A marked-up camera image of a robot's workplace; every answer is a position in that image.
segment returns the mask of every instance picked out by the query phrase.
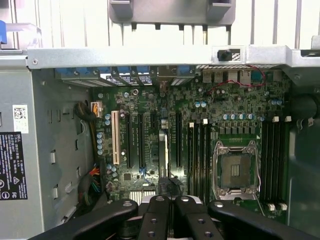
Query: motherboard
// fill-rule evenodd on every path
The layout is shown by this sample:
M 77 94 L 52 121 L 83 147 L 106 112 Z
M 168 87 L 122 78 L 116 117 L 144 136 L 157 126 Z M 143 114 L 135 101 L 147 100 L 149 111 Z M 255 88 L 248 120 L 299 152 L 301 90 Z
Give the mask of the motherboard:
M 279 70 L 233 69 L 160 85 L 92 89 L 111 199 L 141 202 L 169 177 L 205 204 L 232 201 L 285 223 L 291 81 Z

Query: gray metal panel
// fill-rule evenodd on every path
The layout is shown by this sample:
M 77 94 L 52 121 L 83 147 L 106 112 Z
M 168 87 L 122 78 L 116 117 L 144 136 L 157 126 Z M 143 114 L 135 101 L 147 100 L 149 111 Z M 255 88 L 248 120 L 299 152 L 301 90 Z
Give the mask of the gray metal panel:
M 0 132 L 13 132 L 13 105 L 27 105 L 29 133 L 22 134 L 27 200 L 0 201 L 0 239 L 27 239 L 44 230 L 32 75 L 0 72 Z
M 90 95 L 86 88 L 56 80 L 53 69 L 34 70 L 32 76 L 43 221 L 44 230 L 48 230 L 60 224 L 64 216 L 69 217 L 68 213 L 78 203 L 77 168 L 84 176 L 93 167 L 89 127 L 83 123 L 81 133 L 80 119 L 73 114 L 74 104 L 90 102 Z M 55 164 L 51 164 L 52 151 L 55 151 Z M 66 193 L 65 187 L 70 182 L 72 191 Z M 56 185 L 59 196 L 54 199 L 52 190 Z
M 109 16 L 115 23 L 231 25 L 236 17 L 236 1 L 220 2 L 227 4 L 209 4 L 208 0 L 111 0 Z
M 290 132 L 288 223 L 320 237 L 320 119 L 302 126 Z

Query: barcode label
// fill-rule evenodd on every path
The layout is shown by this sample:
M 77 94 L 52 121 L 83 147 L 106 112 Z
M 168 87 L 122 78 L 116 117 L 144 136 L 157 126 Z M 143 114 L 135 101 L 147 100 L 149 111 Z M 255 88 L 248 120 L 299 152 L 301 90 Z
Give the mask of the barcode label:
M 15 132 L 29 133 L 28 105 L 12 105 Z

